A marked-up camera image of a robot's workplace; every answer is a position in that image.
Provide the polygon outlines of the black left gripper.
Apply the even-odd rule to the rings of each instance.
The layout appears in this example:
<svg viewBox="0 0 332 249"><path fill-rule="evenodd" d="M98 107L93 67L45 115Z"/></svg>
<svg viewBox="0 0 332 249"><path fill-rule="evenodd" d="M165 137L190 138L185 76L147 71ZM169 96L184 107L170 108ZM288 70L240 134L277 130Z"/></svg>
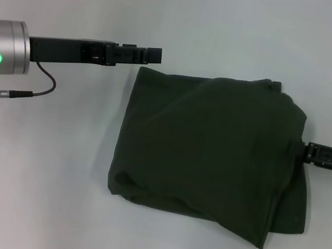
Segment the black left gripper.
<svg viewBox="0 0 332 249"><path fill-rule="evenodd" d="M117 46L117 43L109 41L30 37L30 61L108 66L111 57L107 53L116 48L114 64L144 65L162 62L161 48L144 48L132 44Z"/></svg>

